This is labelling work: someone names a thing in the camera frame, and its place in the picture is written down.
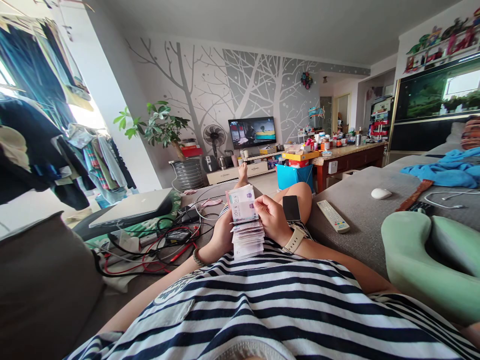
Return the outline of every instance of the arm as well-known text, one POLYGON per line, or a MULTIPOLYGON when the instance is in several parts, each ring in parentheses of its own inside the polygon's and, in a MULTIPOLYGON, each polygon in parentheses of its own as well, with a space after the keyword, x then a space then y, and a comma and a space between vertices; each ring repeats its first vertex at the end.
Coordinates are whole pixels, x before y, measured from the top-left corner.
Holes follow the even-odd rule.
MULTIPOLYGON (((232 212, 227 211, 215 224, 213 236, 210 242, 198 251, 198 258, 206 264, 217 262, 223 255, 232 250, 232 212)), ((150 285, 140 294, 134 297, 117 314, 115 314, 98 332, 98 334, 126 331, 140 313, 150 304, 162 291, 179 280, 181 277, 200 269, 194 257, 189 257, 183 264, 165 275, 157 282, 150 285)))
MULTIPOLYGON (((282 206, 266 195, 257 198, 254 206, 260 216, 266 235, 282 247, 287 245, 293 231, 287 223, 282 206)), ((342 264, 355 276, 365 294, 399 292, 391 283, 362 262, 308 238, 303 239, 295 251, 295 255, 305 259, 333 260, 342 264)))

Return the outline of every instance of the computer mouse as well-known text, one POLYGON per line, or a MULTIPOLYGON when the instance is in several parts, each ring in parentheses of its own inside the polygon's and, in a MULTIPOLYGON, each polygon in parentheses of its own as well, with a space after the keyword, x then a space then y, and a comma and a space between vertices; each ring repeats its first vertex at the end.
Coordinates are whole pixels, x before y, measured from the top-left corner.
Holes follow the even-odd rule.
POLYGON ((388 198, 392 193, 387 189, 376 188, 371 191, 371 197, 377 200, 388 198))

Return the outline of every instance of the white remote control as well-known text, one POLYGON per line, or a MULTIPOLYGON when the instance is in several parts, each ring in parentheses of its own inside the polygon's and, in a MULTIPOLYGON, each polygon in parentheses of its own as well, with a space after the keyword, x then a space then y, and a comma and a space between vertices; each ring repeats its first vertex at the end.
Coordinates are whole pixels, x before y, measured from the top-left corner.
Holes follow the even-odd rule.
POLYGON ((350 230, 350 226, 342 219, 339 213, 327 200, 319 201, 316 204, 337 233, 342 234, 350 230))

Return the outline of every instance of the yellow box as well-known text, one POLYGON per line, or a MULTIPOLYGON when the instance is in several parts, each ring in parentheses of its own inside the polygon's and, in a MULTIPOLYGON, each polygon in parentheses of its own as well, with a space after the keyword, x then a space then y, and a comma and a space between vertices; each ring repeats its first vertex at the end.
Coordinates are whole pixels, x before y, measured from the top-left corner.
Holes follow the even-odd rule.
POLYGON ((281 157, 284 159, 290 159, 290 160, 296 160, 296 161, 303 161, 307 159, 318 158, 319 156, 320 156, 320 151, 307 152, 306 154, 303 154, 303 155, 289 154, 284 152, 281 155, 281 157))
POLYGON ((268 155, 272 153, 276 153, 277 149, 276 148, 270 148, 270 149, 260 149, 260 155, 268 155))

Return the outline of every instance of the bracelet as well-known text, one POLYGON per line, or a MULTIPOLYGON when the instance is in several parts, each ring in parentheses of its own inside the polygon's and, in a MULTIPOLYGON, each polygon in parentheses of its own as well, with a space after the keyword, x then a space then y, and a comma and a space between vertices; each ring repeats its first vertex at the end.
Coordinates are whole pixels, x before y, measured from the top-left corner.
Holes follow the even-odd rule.
POLYGON ((193 260, 195 260, 196 264, 200 266, 201 268, 206 267, 208 264, 204 263, 202 260, 200 260, 197 256, 199 253, 199 248, 197 247, 195 250, 193 250, 193 260))

